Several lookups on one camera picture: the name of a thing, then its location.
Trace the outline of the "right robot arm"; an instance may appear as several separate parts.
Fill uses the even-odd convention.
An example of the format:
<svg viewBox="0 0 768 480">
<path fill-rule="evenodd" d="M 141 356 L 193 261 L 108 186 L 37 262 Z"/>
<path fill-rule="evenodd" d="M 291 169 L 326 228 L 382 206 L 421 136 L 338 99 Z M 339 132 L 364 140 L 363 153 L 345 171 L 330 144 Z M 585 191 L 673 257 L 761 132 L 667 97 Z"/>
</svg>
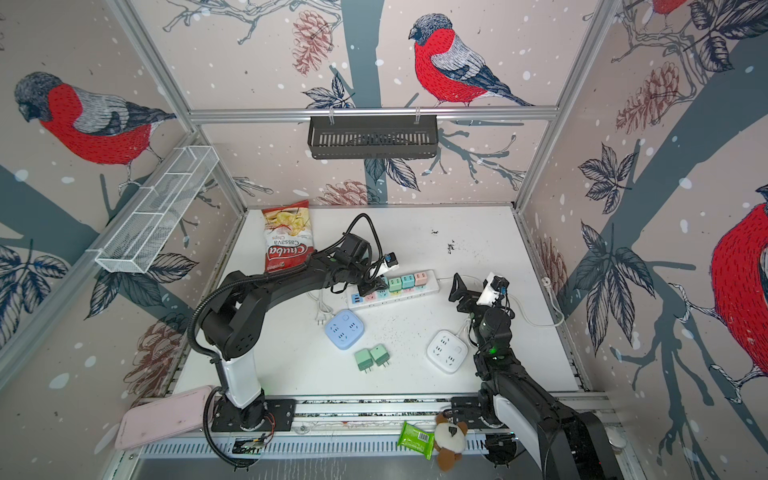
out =
<svg viewBox="0 0 768 480">
<path fill-rule="evenodd" d="M 537 383 L 511 346 L 515 314 L 509 282 L 494 274 L 481 291 L 452 278 L 449 301 L 470 317 L 477 351 L 478 401 L 489 425 L 511 429 L 540 468 L 544 479 L 621 479 L 623 474 L 600 419 L 562 403 Z"/>
</svg>

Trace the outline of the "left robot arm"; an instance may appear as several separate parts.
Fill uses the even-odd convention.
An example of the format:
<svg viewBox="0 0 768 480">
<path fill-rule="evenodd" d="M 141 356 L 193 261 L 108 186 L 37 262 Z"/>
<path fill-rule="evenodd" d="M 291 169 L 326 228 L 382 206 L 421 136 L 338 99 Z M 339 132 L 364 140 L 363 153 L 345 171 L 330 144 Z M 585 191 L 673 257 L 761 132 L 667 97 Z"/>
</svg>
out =
<svg viewBox="0 0 768 480">
<path fill-rule="evenodd" d="M 339 240 L 311 253 L 300 265 L 253 275 L 233 271 L 201 300 L 186 335 L 191 349 L 207 356 L 218 376 L 219 385 L 208 394 L 203 410 L 203 433 L 217 457 L 234 470 L 247 470 L 255 464 L 233 458 L 215 444 L 211 416 L 214 400 L 220 398 L 235 409 L 241 428 L 254 430 L 268 418 L 266 396 L 251 354 L 267 312 L 302 294 L 332 290 L 339 283 L 354 285 L 360 295 L 368 295 L 382 290 L 384 273 L 398 266 L 396 254 L 384 251 L 371 217 L 361 213 Z"/>
</svg>

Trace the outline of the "pink plug adapter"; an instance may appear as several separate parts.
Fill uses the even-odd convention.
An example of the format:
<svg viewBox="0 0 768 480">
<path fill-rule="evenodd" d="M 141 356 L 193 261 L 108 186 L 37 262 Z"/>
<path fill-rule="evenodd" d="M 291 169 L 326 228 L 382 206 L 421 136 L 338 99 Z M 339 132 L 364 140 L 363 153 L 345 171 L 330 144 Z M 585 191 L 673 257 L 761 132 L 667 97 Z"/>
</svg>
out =
<svg viewBox="0 0 768 480">
<path fill-rule="evenodd" d="M 414 285 L 416 287 L 425 286 L 429 282 L 429 274 L 427 272 L 418 272 L 414 275 Z"/>
</svg>

